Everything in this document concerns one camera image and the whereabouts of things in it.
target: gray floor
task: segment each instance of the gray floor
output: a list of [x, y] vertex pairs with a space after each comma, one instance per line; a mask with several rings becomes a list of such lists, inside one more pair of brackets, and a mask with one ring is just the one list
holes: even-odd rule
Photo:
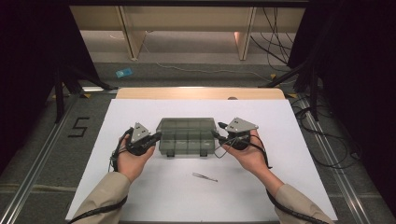
[[[137, 61], [128, 59], [122, 35], [117, 32], [101, 34], [83, 33], [92, 59], [100, 78], [114, 86], [238, 86], [257, 87], [271, 79], [271, 74], [281, 76], [284, 72], [276, 71], [268, 65], [267, 55], [253, 43], [249, 46], [246, 61], [237, 59], [233, 34], [229, 33], [148, 33], [145, 47]], [[283, 36], [282, 42], [289, 39]], [[275, 54], [280, 54], [279, 48], [272, 47]], [[287, 69], [282, 63], [270, 58], [271, 65], [277, 69]], [[134, 73], [128, 77], [117, 78], [116, 71], [131, 68]], [[293, 93], [292, 80], [282, 84], [280, 88], [285, 93]], [[81, 81], [83, 86], [91, 83]], [[64, 223], [68, 206], [73, 200], [79, 180], [85, 165], [91, 155], [93, 144], [99, 133], [106, 115], [108, 105], [115, 97], [114, 93], [95, 93], [80, 97], [70, 110], [55, 147], [49, 154], [40, 176], [27, 198], [15, 223]], [[70, 104], [71, 97], [65, 97]], [[346, 136], [342, 125], [332, 115], [323, 94], [318, 103], [326, 105], [319, 107], [319, 120], [323, 132]], [[31, 132], [25, 146], [21, 148], [7, 169], [0, 177], [0, 211], [5, 211], [19, 185], [26, 177], [35, 157], [44, 146], [55, 121], [55, 101], [49, 96], [46, 108]], [[83, 137], [69, 137], [79, 134], [81, 130], [72, 127], [77, 118], [89, 117], [79, 124], [88, 127]], [[320, 160], [326, 161], [318, 140], [312, 133], [303, 130], [304, 139], [312, 153]], [[329, 139], [337, 155], [341, 157], [345, 151], [341, 143]], [[354, 160], [349, 157], [342, 163], [348, 165]], [[377, 192], [364, 167], [356, 162], [342, 172], [317, 165], [323, 185], [337, 213], [337, 223], [363, 223], [356, 221], [347, 205], [346, 198], [335, 177], [343, 175], [356, 191], [359, 200], [371, 223], [396, 223], [395, 217], [388, 210]]]

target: hand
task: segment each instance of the hand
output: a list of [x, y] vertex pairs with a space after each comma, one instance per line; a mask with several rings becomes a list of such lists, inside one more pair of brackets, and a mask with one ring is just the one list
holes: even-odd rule
[[[121, 142], [121, 147], [125, 146], [126, 140], [129, 137], [129, 134], [125, 136], [125, 138]], [[119, 172], [123, 175], [126, 175], [131, 183], [134, 182], [134, 180], [136, 180], [140, 176], [140, 174], [142, 174], [143, 167], [154, 153], [154, 149], [155, 147], [150, 147], [148, 151], [141, 156], [133, 155], [128, 151], [121, 152], [117, 162]]]
[[[250, 143], [262, 147], [262, 142], [259, 140], [259, 134], [256, 130], [250, 131]], [[231, 155], [233, 155], [242, 167], [257, 176], [268, 191], [275, 197], [277, 191], [284, 183], [274, 175], [265, 164], [262, 152], [253, 147], [248, 146], [243, 150], [236, 150], [233, 147], [222, 145], [222, 147]]]
[[[250, 137], [250, 142], [252, 144], [263, 147], [262, 142], [259, 140], [260, 137], [257, 133], [257, 130], [251, 130], [250, 135], [254, 135]], [[233, 155], [239, 161], [239, 163], [241, 163], [244, 169], [250, 171], [254, 175], [257, 174], [259, 170], [268, 170], [268, 167], [265, 164], [264, 156], [259, 149], [253, 146], [248, 146], [243, 150], [237, 150], [228, 145], [222, 145], [222, 147], [228, 153]]]

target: metal rail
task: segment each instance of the metal rail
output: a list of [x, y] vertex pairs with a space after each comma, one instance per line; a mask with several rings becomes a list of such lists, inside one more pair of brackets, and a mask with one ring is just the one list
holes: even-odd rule
[[64, 127], [64, 124], [67, 120], [67, 117], [78, 99], [78, 94], [73, 94], [69, 98], [68, 105], [64, 115], [58, 123], [55, 123], [52, 128], [49, 137], [47, 138], [44, 146], [41, 148], [37, 157], [35, 158], [35, 162], [33, 163], [29, 173], [24, 178], [17, 192], [15, 193], [11, 203], [7, 206], [5, 213], [2, 216], [0, 223], [2, 224], [12, 224], [17, 219], [19, 213], [21, 212], [24, 203], [26, 202], [30, 191], [34, 183], [37, 181], [46, 161], [58, 140], [61, 130]]
[[[301, 106], [303, 108], [309, 107], [308, 101], [306, 101], [306, 99], [302, 99]], [[323, 132], [322, 128], [320, 127], [320, 124], [314, 120], [311, 113], [308, 112], [306, 113], [306, 115], [311, 129], [318, 132]], [[320, 149], [322, 150], [326, 158], [326, 161], [330, 164], [337, 163], [337, 157], [335, 156], [335, 153], [332, 150], [332, 146], [330, 145], [327, 137], [319, 134], [315, 134], [315, 137], [317, 138]], [[350, 183], [344, 170], [339, 169], [337, 170], [337, 172], [332, 171], [332, 174], [346, 200], [347, 205], [349, 206], [352, 216], [355, 218], [356, 223], [362, 223], [362, 224], [372, 223], [370, 221], [370, 218], [368, 218], [367, 213], [363, 208], [363, 205], [361, 204], [361, 199], [359, 198], [358, 194], [356, 193], [356, 190], [353, 188], [352, 184]]]

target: blue object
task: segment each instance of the blue object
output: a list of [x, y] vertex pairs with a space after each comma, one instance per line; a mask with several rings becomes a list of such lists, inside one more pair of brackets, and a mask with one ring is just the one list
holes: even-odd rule
[[120, 77], [130, 76], [132, 73], [133, 73], [133, 71], [132, 71], [131, 68], [125, 68], [123, 70], [117, 71], [116, 75], [117, 75], [118, 78], [120, 78]]

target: tweezers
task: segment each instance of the tweezers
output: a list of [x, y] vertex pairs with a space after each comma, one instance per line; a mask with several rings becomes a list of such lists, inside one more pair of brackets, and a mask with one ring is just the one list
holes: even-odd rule
[[200, 177], [202, 179], [207, 179], [207, 180], [219, 182], [217, 179], [213, 179], [213, 178], [207, 177], [206, 175], [200, 175], [200, 174], [196, 174], [196, 173], [192, 173], [192, 175], [194, 175], [196, 177]]

